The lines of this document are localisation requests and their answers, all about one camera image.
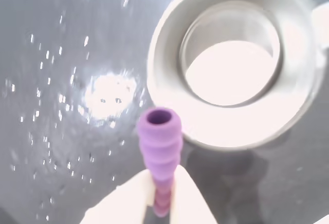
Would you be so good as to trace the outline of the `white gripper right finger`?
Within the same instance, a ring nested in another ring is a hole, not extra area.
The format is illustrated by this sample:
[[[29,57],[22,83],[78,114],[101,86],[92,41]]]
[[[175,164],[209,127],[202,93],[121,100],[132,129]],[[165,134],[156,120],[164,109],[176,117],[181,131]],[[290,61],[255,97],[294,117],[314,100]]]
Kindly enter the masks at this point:
[[[170,223],[217,223],[200,190],[181,165],[176,168],[174,176]]]

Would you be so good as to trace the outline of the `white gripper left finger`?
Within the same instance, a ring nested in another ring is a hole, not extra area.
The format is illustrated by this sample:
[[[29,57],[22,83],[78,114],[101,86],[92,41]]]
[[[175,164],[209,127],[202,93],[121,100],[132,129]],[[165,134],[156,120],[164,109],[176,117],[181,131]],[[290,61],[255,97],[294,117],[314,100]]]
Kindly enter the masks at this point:
[[[143,223],[154,203],[155,185],[149,170],[143,170],[118,186],[83,217],[86,224]]]

